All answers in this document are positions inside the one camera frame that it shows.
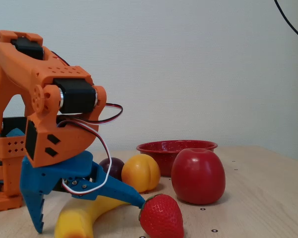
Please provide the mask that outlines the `blue gripper black motor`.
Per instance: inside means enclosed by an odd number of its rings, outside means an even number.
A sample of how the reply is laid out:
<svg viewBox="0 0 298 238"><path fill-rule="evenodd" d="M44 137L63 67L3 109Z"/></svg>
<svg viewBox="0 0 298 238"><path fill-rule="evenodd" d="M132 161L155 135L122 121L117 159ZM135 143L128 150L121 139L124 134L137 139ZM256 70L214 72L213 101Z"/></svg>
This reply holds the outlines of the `blue gripper black motor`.
<svg viewBox="0 0 298 238"><path fill-rule="evenodd" d="M37 168L32 167L27 157L23 158L20 191L39 234L44 226L44 194L49 194L61 179L67 179L63 181L63 188L78 199L95 200L101 195L139 208L143 206L145 199L133 187L108 175L92 161L93 155L88 151L54 165Z"/></svg>

